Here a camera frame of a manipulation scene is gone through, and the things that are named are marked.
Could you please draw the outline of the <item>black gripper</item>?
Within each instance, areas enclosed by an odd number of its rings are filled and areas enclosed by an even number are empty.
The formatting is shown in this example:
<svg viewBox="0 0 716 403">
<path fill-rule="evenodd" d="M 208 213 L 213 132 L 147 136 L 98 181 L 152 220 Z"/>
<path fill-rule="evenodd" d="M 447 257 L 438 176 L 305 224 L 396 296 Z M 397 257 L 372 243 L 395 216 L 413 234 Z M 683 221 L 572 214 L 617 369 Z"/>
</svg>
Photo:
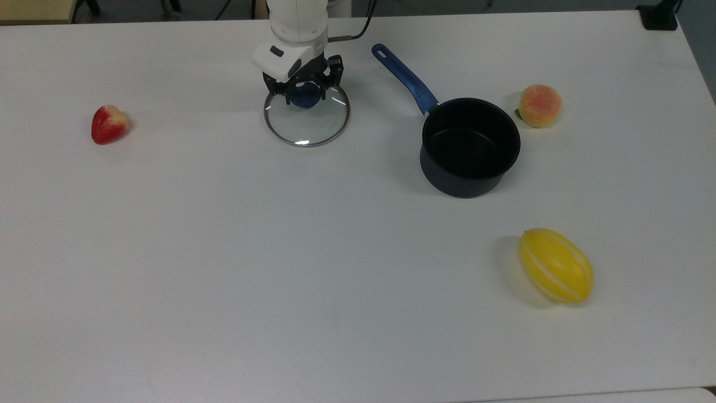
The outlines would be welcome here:
<svg viewBox="0 0 716 403">
<path fill-rule="evenodd" d="M 270 95 L 281 95 L 287 105 L 315 106 L 327 99 L 333 87 L 340 86 L 343 75 L 343 59 L 340 54 L 317 56 L 300 67 L 287 82 L 279 82 L 263 73 L 263 81 Z"/>
</svg>

